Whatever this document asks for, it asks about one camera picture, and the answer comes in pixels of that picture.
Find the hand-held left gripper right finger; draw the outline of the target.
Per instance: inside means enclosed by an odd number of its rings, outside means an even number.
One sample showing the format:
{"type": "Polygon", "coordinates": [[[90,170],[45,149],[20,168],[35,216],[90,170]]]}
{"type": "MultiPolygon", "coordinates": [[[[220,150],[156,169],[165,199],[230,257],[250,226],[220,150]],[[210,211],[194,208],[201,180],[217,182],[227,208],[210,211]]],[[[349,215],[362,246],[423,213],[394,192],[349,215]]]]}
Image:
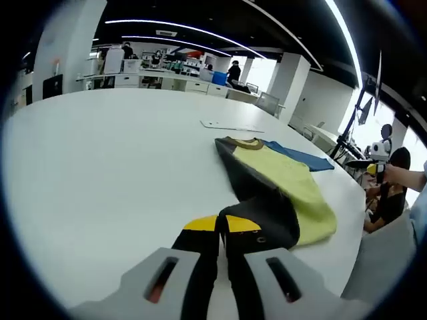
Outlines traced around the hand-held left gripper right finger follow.
{"type": "Polygon", "coordinates": [[[228,276],[244,319],[363,319],[369,305],[329,291],[322,276],[255,222],[220,215],[228,276]]]}

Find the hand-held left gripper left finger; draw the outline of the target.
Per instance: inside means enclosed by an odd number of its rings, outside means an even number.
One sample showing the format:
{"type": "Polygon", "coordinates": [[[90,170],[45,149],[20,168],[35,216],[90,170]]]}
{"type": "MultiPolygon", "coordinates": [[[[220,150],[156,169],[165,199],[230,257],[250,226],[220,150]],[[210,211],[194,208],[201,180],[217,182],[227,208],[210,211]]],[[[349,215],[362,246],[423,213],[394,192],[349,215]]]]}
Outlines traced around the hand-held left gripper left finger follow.
{"type": "Polygon", "coordinates": [[[172,247],[157,249],[125,272],[112,294],[71,308],[71,318],[206,319],[219,242],[215,215],[190,221],[172,247]]]}

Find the person's right hand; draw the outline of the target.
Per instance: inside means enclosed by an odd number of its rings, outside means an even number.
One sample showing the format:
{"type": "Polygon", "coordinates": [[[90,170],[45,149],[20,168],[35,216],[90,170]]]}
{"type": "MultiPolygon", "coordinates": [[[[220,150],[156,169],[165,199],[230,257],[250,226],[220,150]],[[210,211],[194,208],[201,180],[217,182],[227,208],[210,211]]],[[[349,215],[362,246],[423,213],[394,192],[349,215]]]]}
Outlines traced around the person's right hand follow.
{"type": "Polygon", "coordinates": [[[393,166],[391,164],[386,164],[384,166],[384,176],[383,180],[388,183],[399,183],[400,168],[393,166]]]}

